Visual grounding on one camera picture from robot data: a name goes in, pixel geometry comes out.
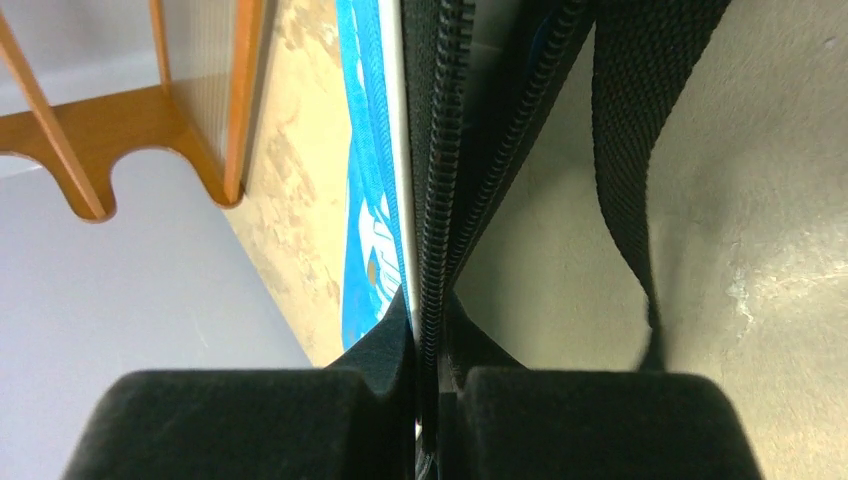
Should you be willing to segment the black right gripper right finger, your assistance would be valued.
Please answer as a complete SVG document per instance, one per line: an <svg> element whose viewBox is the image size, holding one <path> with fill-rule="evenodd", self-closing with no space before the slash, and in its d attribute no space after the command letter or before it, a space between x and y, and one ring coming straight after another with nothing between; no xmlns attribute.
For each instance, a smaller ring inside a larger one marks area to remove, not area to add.
<svg viewBox="0 0 848 480"><path fill-rule="evenodd" d="M448 298L442 479L758 479L737 412L707 378L533 370Z"/></svg>

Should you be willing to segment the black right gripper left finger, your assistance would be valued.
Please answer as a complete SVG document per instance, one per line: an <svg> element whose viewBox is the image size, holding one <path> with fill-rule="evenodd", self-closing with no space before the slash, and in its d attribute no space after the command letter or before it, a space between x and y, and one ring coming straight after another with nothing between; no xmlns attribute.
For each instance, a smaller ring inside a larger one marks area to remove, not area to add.
<svg viewBox="0 0 848 480"><path fill-rule="evenodd" d="M67 479L410 479L414 348L402 293L321 369L146 370L101 397Z"/></svg>

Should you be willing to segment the blue racket bag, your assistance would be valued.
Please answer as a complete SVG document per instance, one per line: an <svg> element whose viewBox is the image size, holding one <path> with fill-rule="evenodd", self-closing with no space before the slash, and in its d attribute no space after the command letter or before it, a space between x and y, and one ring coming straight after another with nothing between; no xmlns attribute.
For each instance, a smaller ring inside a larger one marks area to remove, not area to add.
<svg viewBox="0 0 848 480"><path fill-rule="evenodd" d="M445 312L461 269L546 123L588 35L596 192L616 248L646 296L649 342L638 369L665 367L647 221L652 150L727 5L723 1L525 1L488 80L486 104L465 97L474 5L405 1L415 243L422 316L414 348L412 478L438 475Z"/></svg>

